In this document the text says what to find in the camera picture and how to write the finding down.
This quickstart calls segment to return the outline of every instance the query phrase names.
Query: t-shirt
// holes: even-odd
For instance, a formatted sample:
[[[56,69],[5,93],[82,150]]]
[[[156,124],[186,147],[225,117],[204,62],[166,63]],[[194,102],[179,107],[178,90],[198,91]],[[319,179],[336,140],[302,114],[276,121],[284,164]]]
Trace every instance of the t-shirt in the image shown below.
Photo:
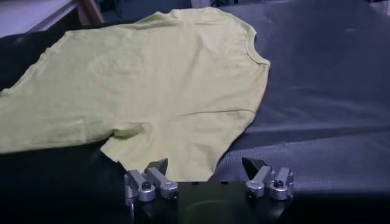
[[[126,169],[168,158],[171,180],[207,180],[263,98],[255,35],[214,8],[69,31],[0,93],[0,152],[108,138]]]

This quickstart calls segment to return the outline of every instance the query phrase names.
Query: black surface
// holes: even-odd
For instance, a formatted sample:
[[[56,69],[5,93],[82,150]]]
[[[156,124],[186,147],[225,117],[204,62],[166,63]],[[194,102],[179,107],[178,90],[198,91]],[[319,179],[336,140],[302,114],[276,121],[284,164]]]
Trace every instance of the black surface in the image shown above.
[[[308,212],[324,223],[385,215],[390,18],[357,0],[272,1],[223,10],[258,31],[256,49],[271,61],[271,73],[253,124],[211,180],[246,180],[241,157],[253,157],[296,173],[296,220],[311,220]],[[11,87],[62,35],[1,38],[0,89]],[[124,170],[99,152],[101,145],[1,155],[0,207],[122,209]]]

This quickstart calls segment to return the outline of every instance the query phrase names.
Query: metal clamp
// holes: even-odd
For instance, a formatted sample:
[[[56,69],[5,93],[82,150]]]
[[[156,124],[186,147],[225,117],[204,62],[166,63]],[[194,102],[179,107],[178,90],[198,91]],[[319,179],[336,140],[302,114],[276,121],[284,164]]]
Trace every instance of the metal clamp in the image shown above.
[[[165,199],[176,199],[179,196],[179,189],[177,183],[167,179],[155,167],[148,167],[145,169],[145,176],[151,180],[159,189],[160,194]]]
[[[249,198],[260,198],[264,196],[265,187],[272,179],[272,169],[269,166],[262,166],[252,180],[245,183],[248,188],[247,195]]]
[[[138,198],[139,201],[147,202],[155,198],[155,186],[147,181],[139,171],[127,171],[124,181],[127,200]]]
[[[275,200],[286,200],[293,196],[294,174],[286,167],[280,168],[274,180],[269,184],[270,196]]]

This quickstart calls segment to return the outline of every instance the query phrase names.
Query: black table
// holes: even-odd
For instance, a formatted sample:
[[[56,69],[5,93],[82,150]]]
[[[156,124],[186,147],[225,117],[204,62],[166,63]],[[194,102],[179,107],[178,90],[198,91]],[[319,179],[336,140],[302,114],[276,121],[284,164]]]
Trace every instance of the black table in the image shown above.
[[[390,18],[357,0],[222,9],[254,26],[255,47],[271,61],[271,72],[253,124],[210,180],[245,180],[241,158],[248,156],[295,171],[295,221],[311,220],[307,212],[324,223],[385,215],[383,205],[390,202]],[[62,35],[51,30],[1,38],[0,89],[11,87]],[[0,205],[124,209],[124,170],[99,151],[102,144],[1,155]]]

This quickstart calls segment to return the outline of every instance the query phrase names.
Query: screw head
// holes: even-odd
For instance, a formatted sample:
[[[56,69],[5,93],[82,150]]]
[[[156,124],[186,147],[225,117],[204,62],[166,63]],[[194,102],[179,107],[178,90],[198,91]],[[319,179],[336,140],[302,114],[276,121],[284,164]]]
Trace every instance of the screw head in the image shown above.
[[[279,188],[279,187],[283,187],[283,186],[284,186],[283,181],[274,180],[274,187]]]
[[[152,187],[152,183],[150,181],[145,181],[142,183],[142,190],[149,190]]]

